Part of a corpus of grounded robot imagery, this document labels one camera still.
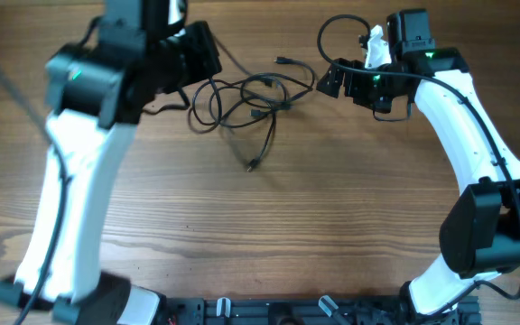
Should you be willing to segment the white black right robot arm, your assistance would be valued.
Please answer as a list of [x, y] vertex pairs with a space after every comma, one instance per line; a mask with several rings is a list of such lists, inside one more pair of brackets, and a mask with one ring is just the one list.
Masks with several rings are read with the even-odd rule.
[[[460, 51], [437, 47], [425, 10], [389, 15], [359, 44], [363, 60], [330, 59], [317, 89], [351, 98], [382, 122], [393, 101], [406, 98], [438, 136], [460, 195], [441, 225], [439, 256], [404, 285], [402, 298], [408, 322], [447, 320], [474, 290], [520, 272], [520, 161], [481, 105]], [[520, 281], [511, 299], [520, 299]]]

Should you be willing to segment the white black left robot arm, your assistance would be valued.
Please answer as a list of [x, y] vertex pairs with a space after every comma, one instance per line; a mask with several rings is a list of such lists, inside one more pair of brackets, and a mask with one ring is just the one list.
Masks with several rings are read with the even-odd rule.
[[118, 168], [144, 107], [221, 70], [209, 26], [184, 1], [109, 1], [47, 62], [50, 148], [27, 252], [0, 280], [0, 303], [69, 324], [166, 324], [166, 297], [104, 272], [101, 234]]

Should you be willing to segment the black USB cable white plug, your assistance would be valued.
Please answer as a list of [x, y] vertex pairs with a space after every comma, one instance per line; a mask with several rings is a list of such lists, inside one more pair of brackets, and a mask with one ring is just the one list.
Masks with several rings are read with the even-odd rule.
[[[309, 73], [309, 81], [304, 82], [277, 72], [246, 72], [244, 79], [228, 82], [211, 78], [199, 86], [193, 94], [188, 108], [188, 126], [196, 134], [207, 134], [219, 127], [238, 129], [254, 125], [265, 118], [275, 125], [276, 114], [287, 111], [294, 104], [311, 93], [316, 86], [317, 74], [307, 63], [286, 57], [277, 57], [277, 65], [299, 67]], [[206, 102], [209, 121], [197, 112], [197, 102], [201, 93], [211, 91]], [[229, 122], [229, 118], [243, 105], [250, 107], [252, 120], [241, 124]]]

